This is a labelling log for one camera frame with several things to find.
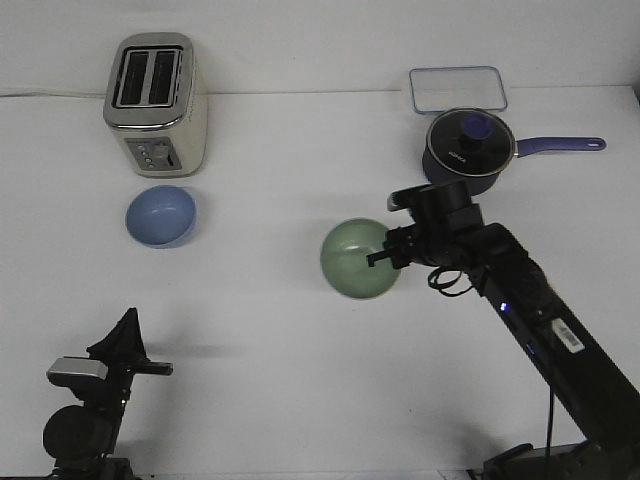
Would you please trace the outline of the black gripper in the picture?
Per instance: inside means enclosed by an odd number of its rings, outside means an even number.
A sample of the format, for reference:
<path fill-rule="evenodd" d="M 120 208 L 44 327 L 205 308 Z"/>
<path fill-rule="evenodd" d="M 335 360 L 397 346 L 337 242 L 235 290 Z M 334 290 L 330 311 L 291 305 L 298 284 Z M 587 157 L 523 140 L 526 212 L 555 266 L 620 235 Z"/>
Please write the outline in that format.
<path fill-rule="evenodd" d="M 171 376 L 173 364 L 147 357 L 138 311 L 129 308 L 115 327 L 100 341 L 86 348 L 91 359 L 107 366 L 103 395 L 107 400 L 128 400 L 136 375 Z"/>
<path fill-rule="evenodd" d="M 395 191 L 388 197 L 387 208 L 408 211 L 413 223 L 387 231 L 383 249 L 366 256 L 369 267 L 388 259 L 396 270 L 412 263 L 473 270 L 486 262 L 475 237 L 484 221 L 465 181 Z"/>

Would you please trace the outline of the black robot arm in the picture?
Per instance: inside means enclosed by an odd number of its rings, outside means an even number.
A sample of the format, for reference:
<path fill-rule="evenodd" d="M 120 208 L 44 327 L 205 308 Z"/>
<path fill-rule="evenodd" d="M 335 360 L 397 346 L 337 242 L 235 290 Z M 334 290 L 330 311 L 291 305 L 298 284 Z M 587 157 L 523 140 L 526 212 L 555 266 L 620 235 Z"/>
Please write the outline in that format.
<path fill-rule="evenodd" d="M 466 276 L 585 437 L 570 445 L 518 445 L 486 460 L 482 478 L 638 478 L 638 391 L 513 234 L 499 223 L 484 223 L 465 182 L 396 191 L 387 207 L 408 210 L 413 223 L 387 231 L 382 250 L 368 255 L 368 264 L 387 259 L 396 270 L 428 266 L 429 286 L 447 297 L 454 283 L 440 276 Z"/>
<path fill-rule="evenodd" d="M 52 385 L 69 389 L 80 401 L 56 411 L 44 427 L 43 447 L 55 460 L 49 477 L 134 479 L 130 460 L 113 455 L 134 377 L 170 376 L 173 365 L 147 357 L 134 307 L 86 352 L 86 357 L 60 357 L 46 372 Z"/>

